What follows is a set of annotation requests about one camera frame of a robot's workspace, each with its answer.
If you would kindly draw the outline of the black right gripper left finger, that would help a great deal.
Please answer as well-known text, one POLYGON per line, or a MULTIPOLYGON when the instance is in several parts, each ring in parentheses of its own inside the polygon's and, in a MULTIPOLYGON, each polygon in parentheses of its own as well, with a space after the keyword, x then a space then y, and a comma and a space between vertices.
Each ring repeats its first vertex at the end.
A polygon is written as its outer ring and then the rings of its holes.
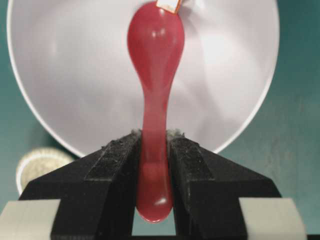
POLYGON ((30 181, 1 213, 1 239, 129 239, 139 154, 131 133, 30 181))

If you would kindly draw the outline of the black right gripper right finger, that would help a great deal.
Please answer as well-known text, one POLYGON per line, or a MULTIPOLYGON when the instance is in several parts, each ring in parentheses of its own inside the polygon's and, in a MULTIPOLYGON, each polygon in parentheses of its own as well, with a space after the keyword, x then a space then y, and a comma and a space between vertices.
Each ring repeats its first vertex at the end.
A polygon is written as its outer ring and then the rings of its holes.
POLYGON ((274 182, 174 132, 167 134, 177 240, 317 240, 274 182))

